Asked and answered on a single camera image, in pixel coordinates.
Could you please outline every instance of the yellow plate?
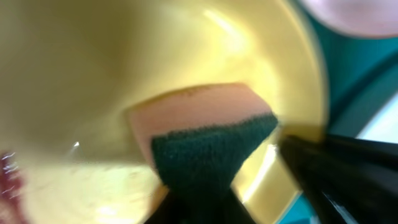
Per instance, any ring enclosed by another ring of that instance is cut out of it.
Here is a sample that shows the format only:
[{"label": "yellow plate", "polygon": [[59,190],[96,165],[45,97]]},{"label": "yellow plate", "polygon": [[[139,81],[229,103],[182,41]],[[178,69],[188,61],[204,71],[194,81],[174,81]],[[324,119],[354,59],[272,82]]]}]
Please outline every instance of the yellow plate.
[{"label": "yellow plate", "polygon": [[207,83],[247,83],[278,115],[234,188],[259,223],[276,222],[298,189],[275,156],[277,134],[318,140],[320,62],[280,0],[0,2],[0,149],[17,152],[32,223],[142,223],[159,180],[126,110]]}]

